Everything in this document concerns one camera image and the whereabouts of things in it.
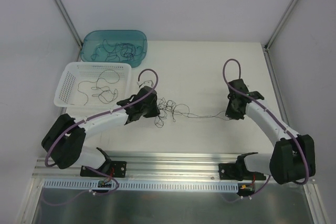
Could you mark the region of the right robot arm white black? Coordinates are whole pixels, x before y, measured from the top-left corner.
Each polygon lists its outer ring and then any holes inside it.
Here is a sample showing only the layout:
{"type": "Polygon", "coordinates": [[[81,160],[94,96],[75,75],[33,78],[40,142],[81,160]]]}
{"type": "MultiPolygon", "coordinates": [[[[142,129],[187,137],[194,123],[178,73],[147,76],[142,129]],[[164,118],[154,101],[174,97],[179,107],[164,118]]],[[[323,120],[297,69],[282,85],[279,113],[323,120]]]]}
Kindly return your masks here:
{"type": "Polygon", "coordinates": [[[248,179],[254,173],[270,175],[280,184],[304,184],[316,173],[314,140],[278,119],[267,107],[265,98],[250,92],[243,79],[228,82],[229,103],[226,116],[231,120],[253,120],[268,137],[274,149],[271,154],[241,154],[226,175],[236,180],[248,179]]]}

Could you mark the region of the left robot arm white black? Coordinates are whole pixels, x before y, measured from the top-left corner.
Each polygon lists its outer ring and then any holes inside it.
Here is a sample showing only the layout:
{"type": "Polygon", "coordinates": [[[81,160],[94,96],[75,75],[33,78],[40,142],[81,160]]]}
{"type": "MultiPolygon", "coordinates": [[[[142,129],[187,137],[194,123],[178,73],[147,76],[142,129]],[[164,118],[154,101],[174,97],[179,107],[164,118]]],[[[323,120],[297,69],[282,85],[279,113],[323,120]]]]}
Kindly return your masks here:
{"type": "Polygon", "coordinates": [[[87,118],[75,119],[62,114],[52,125],[41,142],[47,152],[45,165],[60,169],[80,165],[93,170],[98,176],[105,176],[112,169],[112,160],[99,147],[87,147],[86,139],[144,118],[155,118],[160,114],[157,93],[145,86],[137,94],[116,103],[112,110],[100,112],[87,118]]]}

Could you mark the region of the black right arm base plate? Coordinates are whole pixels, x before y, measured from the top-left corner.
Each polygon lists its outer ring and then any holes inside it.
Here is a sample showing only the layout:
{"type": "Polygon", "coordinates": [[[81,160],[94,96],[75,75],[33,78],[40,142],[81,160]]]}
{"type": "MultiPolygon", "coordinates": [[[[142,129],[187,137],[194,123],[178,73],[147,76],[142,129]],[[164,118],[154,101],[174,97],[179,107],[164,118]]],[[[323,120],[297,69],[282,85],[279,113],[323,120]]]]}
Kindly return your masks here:
{"type": "Polygon", "coordinates": [[[220,180],[266,180],[263,173],[248,171],[245,164],[219,163],[218,173],[220,180]]]}

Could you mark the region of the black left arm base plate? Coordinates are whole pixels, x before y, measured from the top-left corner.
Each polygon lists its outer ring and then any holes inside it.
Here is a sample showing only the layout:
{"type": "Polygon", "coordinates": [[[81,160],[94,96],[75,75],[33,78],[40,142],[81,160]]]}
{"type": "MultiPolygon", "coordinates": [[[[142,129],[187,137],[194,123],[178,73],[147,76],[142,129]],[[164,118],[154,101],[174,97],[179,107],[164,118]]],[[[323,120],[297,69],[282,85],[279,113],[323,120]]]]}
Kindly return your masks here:
{"type": "MultiPolygon", "coordinates": [[[[127,162],[126,161],[106,161],[102,167],[97,168],[97,171],[105,175],[109,175],[115,178],[125,178],[127,171],[127,162]]],[[[103,177],[103,175],[97,174],[96,172],[81,167],[80,177],[103,177]]]]}

